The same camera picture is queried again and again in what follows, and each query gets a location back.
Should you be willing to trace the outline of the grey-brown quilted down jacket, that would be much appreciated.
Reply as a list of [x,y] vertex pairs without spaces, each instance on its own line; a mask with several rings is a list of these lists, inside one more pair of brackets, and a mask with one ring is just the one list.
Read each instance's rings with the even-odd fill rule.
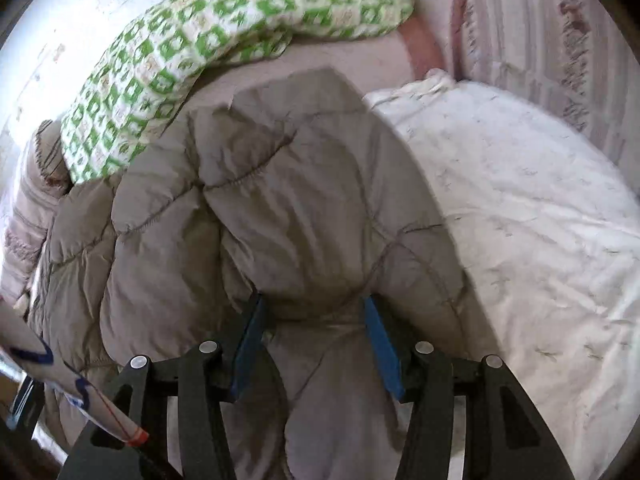
[[225,405],[242,479],[390,479],[408,406],[362,322],[384,296],[434,346],[496,341],[416,156],[322,68],[186,108],[130,167],[58,206],[30,327],[90,382],[182,356],[268,301],[265,351]]

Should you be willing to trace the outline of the white rolled paper tube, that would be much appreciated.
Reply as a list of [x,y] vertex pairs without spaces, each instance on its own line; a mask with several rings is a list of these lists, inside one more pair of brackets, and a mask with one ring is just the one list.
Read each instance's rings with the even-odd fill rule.
[[123,444],[140,448],[149,439],[145,430],[53,352],[4,300],[1,300],[1,349],[28,376],[61,391],[70,404]]

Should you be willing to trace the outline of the white floral bed quilt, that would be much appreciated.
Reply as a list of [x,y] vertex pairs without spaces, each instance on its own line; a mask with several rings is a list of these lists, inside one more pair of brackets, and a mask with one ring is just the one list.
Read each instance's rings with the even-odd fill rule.
[[511,92],[425,79],[366,96],[436,197],[500,353],[579,479],[639,417],[639,202],[566,122]]

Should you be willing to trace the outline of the striped floral pillow left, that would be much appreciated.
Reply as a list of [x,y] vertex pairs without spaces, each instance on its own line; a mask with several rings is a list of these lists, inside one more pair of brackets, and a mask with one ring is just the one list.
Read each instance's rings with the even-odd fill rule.
[[46,120],[27,143],[8,197],[8,218],[1,237],[1,299],[11,307],[20,303],[32,284],[58,203],[69,188],[61,123]]

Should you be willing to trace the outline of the green checkered pillow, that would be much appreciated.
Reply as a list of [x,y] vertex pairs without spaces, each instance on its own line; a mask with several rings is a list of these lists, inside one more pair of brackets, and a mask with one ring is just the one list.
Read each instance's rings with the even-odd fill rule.
[[109,176],[168,127],[213,66],[276,58],[296,36],[354,40],[407,21],[413,0],[164,0],[103,52],[61,122],[62,155],[81,183]]

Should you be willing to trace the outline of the pink red sofa back cover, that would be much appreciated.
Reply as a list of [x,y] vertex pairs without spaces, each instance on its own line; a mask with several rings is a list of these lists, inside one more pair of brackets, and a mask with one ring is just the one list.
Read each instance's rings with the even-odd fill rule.
[[184,107],[227,104],[240,90],[326,66],[343,74],[361,93],[403,86],[436,67],[452,73],[453,7],[454,0],[414,0],[412,17],[387,35],[334,42],[297,37],[277,58],[210,68],[198,78]]

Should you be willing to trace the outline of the striped floral cushion right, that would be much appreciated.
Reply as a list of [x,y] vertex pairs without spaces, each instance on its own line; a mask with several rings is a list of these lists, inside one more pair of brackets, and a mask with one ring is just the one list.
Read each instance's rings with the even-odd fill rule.
[[639,186],[639,62],[599,0],[466,0],[461,73],[548,110]]

